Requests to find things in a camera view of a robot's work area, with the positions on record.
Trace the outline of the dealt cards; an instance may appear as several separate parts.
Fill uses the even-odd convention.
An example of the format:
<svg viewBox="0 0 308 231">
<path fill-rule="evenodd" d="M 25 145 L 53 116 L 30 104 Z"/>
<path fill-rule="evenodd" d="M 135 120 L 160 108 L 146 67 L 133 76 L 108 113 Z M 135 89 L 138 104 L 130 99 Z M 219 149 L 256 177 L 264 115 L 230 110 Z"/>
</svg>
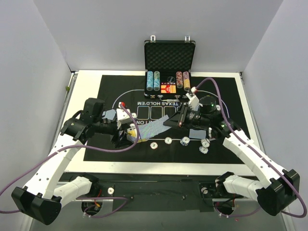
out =
<svg viewBox="0 0 308 231">
<path fill-rule="evenodd" d="M 110 109 L 110 110 L 103 112 L 102 119 L 108 120 L 110 122 L 116 121 L 117 120 L 116 110 Z"/>
<path fill-rule="evenodd" d="M 199 140 L 205 139 L 206 138 L 206 131 L 205 130 L 190 129 L 189 138 L 190 139 L 199 139 Z"/>
</svg>

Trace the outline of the grey poker chip stack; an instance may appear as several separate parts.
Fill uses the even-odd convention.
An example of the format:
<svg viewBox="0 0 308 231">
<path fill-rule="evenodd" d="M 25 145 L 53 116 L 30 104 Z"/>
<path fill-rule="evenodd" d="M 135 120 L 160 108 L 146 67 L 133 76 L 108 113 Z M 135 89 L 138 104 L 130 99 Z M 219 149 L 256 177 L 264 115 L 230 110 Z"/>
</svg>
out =
<svg viewBox="0 0 308 231">
<path fill-rule="evenodd" d="M 172 143 L 172 139 L 170 137 L 165 138 L 165 143 L 170 145 Z"/>
</svg>

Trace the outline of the blue poker chip stack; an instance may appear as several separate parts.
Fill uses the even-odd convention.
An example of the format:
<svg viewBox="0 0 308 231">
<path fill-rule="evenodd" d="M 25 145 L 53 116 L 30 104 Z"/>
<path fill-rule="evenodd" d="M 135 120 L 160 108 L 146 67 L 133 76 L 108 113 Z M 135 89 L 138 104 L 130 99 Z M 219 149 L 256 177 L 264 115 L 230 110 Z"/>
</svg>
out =
<svg viewBox="0 0 308 231">
<path fill-rule="evenodd" d="M 183 137 L 181 138 L 180 140 L 180 144 L 183 145 L 183 146 L 187 146 L 190 142 L 190 138 L 189 137 Z"/>
</svg>

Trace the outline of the grey chips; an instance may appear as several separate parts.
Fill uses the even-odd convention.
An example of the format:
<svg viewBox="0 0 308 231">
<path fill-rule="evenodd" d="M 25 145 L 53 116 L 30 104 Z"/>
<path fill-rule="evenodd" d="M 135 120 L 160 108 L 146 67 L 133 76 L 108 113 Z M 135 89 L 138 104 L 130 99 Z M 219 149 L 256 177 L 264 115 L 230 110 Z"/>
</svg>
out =
<svg viewBox="0 0 308 231">
<path fill-rule="evenodd" d="M 210 140 L 209 139 L 202 139 L 201 140 L 201 145 L 204 147 L 204 148 L 208 148 L 210 146 Z"/>
</svg>

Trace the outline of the blue backed playing cards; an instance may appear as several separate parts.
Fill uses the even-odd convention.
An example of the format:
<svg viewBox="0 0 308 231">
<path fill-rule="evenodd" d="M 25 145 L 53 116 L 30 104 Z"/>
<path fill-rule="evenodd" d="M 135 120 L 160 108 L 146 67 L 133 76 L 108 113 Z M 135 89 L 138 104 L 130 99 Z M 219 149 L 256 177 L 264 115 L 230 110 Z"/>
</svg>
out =
<svg viewBox="0 0 308 231">
<path fill-rule="evenodd" d="M 138 125 L 140 139 L 149 139 L 153 138 L 167 130 L 169 130 L 170 126 L 165 126 L 164 122 L 169 119 L 168 115 L 163 116 L 162 118 L 149 122 L 144 125 Z"/>
</svg>

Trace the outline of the red poker chip stack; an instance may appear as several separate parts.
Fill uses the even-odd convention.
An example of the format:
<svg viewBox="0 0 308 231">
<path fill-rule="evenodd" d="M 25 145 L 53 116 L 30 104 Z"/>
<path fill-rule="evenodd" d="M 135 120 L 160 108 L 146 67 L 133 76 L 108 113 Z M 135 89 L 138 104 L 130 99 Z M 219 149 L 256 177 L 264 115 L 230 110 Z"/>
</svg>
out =
<svg viewBox="0 0 308 231">
<path fill-rule="evenodd" d="M 156 142 L 152 142 L 150 144 L 151 149 L 156 149 L 158 147 L 158 144 Z"/>
</svg>

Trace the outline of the blue playing card deck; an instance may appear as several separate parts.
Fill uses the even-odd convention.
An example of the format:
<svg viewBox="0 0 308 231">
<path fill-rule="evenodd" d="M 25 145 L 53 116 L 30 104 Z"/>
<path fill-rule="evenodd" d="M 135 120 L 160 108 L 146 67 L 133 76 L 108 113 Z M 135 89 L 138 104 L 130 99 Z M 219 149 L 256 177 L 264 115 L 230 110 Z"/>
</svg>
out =
<svg viewBox="0 0 308 231">
<path fill-rule="evenodd" d="M 128 141 L 134 143 L 135 141 L 139 142 L 139 136 L 137 136 L 137 129 L 135 127 L 130 127 L 125 130 L 126 138 Z"/>
</svg>

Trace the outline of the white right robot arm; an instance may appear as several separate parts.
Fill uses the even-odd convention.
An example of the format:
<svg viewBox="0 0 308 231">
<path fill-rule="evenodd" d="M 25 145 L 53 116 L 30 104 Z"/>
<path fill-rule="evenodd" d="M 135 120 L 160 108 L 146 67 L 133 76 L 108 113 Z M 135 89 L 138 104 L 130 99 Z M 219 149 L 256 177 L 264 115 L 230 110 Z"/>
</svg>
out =
<svg viewBox="0 0 308 231">
<path fill-rule="evenodd" d="M 179 127 L 206 129 L 210 136 L 222 139 L 222 145 L 234 153 L 256 176 L 256 180 L 226 172 L 215 180 L 216 194 L 241 195 L 258 202 L 268 214 L 275 216 L 299 198 L 299 174 L 286 170 L 266 156 L 249 139 L 223 109 L 218 109 L 215 98 L 198 99 L 187 93 L 188 102 L 180 110 Z"/>
</svg>

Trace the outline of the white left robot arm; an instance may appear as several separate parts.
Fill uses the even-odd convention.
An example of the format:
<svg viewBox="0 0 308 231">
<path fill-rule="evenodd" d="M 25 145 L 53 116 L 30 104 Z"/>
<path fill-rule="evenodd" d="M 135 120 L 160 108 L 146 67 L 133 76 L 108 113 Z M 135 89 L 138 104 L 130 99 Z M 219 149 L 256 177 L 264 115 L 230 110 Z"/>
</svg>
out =
<svg viewBox="0 0 308 231">
<path fill-rule="evenodd" d="M 16 187 L 12 199 L 19 211 L 49 225 L 62 207 L 80 196 L 95 198 L 102 194 L 99 180 L 83 173 L 71 182 L 56 185 L 75 154 L 85 148 L 95 134 L 111 135 L 113 153 L 132 149 L 137 143 L 153 138 L 171 127 L 164 116 L 146 125 L 137 125 L 135 116 L 123 102 L 117 109 L 104 110 L 104 101 L 88 98 L 84 108 L 65 121 L 47 159 L 39 164 L 35 175 L 23 186 Z"/>
</svg>

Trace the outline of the black poker felt mat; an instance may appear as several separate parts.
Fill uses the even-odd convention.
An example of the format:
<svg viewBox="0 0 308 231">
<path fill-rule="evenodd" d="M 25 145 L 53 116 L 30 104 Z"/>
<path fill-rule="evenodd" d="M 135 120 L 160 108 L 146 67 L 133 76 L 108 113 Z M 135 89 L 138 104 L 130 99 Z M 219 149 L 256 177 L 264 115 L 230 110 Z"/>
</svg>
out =
<svg viewBox="0 0 308 231">
<path fill-rule="evenodd" d="M 249 133 L 246 118 L 241 104 L 236 80 L 232 77 L 216 78 L 222 97 L 224 111 L 246 134 Z M 128 109 L 137 114 L 137 123 L 144 125 L 160 119 L 164 115 L 172 116 L 180 107 L 179 102 L 163 102 L 147 99 L 144 96 L 145 80 L 138 76 L 103 75 L 98 91 L 98 99 L 105 101 L 105 110 L 117 107 L 124 102 Z M 96 150 L 85 151 L 85 161 L 118 161 L 118 162 L 158 162 L 158 163 L 204 163 L 204 164 L 241 164 L 231 151 L 219 141 L 211 141 L 207 154 L 199 151 L 200 140 L 191 140 L 187 146 L 180 144 L 183 137 L 189 136 L 189 130 L 173 129 L 155 136 L 152 140 L 141 142 L 131 150 L 114 154 L 101 153 Z M 165 143 L 170 137 L 172 143 Z M 158 147 L 151 149 L 156 142 Z"/>
</svg>

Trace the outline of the red playing card box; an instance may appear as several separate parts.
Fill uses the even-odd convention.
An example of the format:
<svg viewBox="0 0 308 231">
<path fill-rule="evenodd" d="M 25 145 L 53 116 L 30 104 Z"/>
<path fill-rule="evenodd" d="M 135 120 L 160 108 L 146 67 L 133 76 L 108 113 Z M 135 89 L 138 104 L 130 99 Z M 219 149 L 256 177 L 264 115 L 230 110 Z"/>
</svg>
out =
<svg viewBox="0 0 308 231">
<path fill-rule="evenodd" d="M 176 85 L 170 85 L 170 84 L 162 84 L 160 87 L 162 94 L 175 94 L 176 93 Z"/>
</svg>

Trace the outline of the red chip row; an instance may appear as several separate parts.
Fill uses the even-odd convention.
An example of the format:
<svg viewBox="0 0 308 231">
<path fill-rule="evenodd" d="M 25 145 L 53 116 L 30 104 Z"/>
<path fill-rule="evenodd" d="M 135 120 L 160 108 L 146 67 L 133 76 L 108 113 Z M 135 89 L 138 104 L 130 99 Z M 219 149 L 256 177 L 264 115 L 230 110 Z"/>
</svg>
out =
<svg viewBox="0 0 308 231">
<path fill-rule="evenodd" d="M 183 74 L 181 71 L 176 72 L 176 86 L 177 88 L 183 88 Z"/>
</svg>

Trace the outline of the clear dealer button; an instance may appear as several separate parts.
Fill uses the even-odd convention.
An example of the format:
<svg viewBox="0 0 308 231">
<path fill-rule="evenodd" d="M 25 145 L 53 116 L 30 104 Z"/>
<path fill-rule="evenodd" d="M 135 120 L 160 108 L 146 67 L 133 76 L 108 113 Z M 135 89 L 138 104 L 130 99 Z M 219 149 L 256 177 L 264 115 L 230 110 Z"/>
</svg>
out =
<svg viewBox="0 0 308 231">
<path fill-rule="evenodd" d="M 170 76 L 170 77 L 167 78 L 167 81 L 169 83 L 174 83 L 176 81 L 176 79 L 174 77 Z"/>
</svg>

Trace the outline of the purple yellow chip row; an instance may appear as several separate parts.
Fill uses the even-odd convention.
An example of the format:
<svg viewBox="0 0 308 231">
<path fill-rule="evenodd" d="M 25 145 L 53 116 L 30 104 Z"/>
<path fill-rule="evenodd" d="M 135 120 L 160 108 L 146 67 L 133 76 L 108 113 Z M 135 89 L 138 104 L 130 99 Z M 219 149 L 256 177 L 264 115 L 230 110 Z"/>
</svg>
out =
<svg viewBox="0 0 308 231">
<path fill-rule="evenodd" d="M 189 91 L 191 89 L 190 85 L 190 74 L 188 71 L 182 73 L 183 75 L 183 87 L 185 91 Z"/>
</svg>

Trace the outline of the light blue chip row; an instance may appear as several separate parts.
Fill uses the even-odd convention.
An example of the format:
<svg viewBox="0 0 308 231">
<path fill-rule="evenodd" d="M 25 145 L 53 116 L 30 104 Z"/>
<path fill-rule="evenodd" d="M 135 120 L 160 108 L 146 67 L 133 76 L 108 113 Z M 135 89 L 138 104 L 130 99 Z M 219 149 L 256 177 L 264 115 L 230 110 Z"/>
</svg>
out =
<svg viewBox="0 0 308 231">
<path fill-rule="evenodd" d="M 154 73 L 153 71 L 148 71 L 146 77 L 146 90 L 152 91 L 153 88 L 154 88 Z"/>
</svg>

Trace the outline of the green chip row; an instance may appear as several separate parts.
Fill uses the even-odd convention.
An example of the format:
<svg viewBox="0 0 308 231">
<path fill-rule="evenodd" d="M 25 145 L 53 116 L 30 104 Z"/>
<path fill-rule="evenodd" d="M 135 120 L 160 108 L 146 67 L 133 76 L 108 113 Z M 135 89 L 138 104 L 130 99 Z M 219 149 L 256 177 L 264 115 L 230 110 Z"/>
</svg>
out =
<svg viewBox="0 0 308 231">
<path fill-rule="evenodd" d="M 160 90 L 160 72 L 159 71 L 154 71 L 154 87 L 153 89 L 155 91 Z"/>
</svg>

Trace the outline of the aluminium poker chip case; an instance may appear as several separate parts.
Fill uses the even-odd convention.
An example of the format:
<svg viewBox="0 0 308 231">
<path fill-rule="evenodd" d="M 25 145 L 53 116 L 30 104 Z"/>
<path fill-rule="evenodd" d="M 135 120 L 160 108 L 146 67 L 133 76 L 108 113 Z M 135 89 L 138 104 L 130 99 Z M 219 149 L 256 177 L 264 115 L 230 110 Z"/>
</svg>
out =
<svg viewBox="0 0 308 231">
<path fill-rule="evenodd" d="M 154 35 L 149 40 L 144 41 L 144 61 L 145 61 L 145 84 L 144 96 L 147 99 L 162 101 L 187 100 L 184 87 L 176 89 L 175 94 L 162 94 L 159 91 L 146 90 L 146 77 L 148 71 L 160 72 L 160 86 L 162 84 L 176 85 L 169 83 L 167 78 L 172 76 L 176 79 L 176 72 L 188 71 L 191 79 L 191 67 L 193 63 L 196 42 L 186 36 L 184 40 L 157 40 Z"/>
</svg>

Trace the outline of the aluminium frame rail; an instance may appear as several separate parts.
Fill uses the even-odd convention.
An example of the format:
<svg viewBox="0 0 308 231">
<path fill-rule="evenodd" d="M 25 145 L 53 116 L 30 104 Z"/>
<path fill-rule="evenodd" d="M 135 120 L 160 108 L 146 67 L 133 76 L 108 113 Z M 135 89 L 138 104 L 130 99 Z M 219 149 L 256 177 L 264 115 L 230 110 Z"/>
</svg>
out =
<svg viewBox="0 0 308 231">
<path fill-rule="evenodd" d="M 77 177 L 73 181 L 64 184 L 60 187 L 56 185 L 50 189 L 34 189 L 28 188 L 27 191 L 37 195 L 42 194 L 43 198 L 51 199 L 52 197 L 62 197 L 62 203 L 69 203 L 70 201 L 85 196 L 86 198 L 96 197 L 99 190 L 102 189 L 103 195 L 108 194 L 108 189 L 111 188 L 115 192 L 111 193 L 123 196 L 128 194 L 179 194 L 183 192 L 193 192 L 204 194 L 208 191 L 209 194 L 216 197 L 230 198 L 233 194 L 240 197 L 250 198 L 257 201 L 259 204 L 267 201 L 275 202 L 281 201 L 284 198 L 284 189 L 278 181 L 275 181 L 268 188 L 263 188 L 256 180 L 250 180 L 245 178 L 239 178 L 243 180 L 244 184 L 240 185 L 238 189 L 235 186 L 229 187 L 224 185 L 223 182 L 218 182 L 216 186 L 214 184 L 208 184 L 206 182 L 197 183 L 196 181 L 116 181 L 116 182 L 98 182 L 90 181 L 86 177 Z"/>
</svg>

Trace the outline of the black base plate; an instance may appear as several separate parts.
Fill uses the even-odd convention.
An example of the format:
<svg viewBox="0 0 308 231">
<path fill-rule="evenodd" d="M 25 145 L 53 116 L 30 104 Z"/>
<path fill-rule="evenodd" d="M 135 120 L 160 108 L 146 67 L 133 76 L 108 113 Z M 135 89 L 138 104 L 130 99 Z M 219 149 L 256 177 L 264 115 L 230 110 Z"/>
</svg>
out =
<svg viewBox="0 0 308 231">
<path fill-rule="evenodd" d="M 94 174 L 99 182 L 116 182 L 116 181 L 196 181 L 197 183 L 206 182 L 214 184 L 214 176 L 189 176 L 189 175 L 140 175 L 140 174 Z M 181 192 L 179 194 L 128 194 L 121 197 L 129 199 L 127 205 L 122 209 L 123 211 L 138 211 L 138 212 L 182 212 L 189 210 L 197 210 L 199 212 L 212 212 L 213 200 L 221 199 L 226 201 L 223 208 L 230 209 L 232 205 L 232 198 L 237 198 L 232 195 L 230 198 L 214 197 L 205 191 L 204 194 L 193 192 Z"/>
</svg>

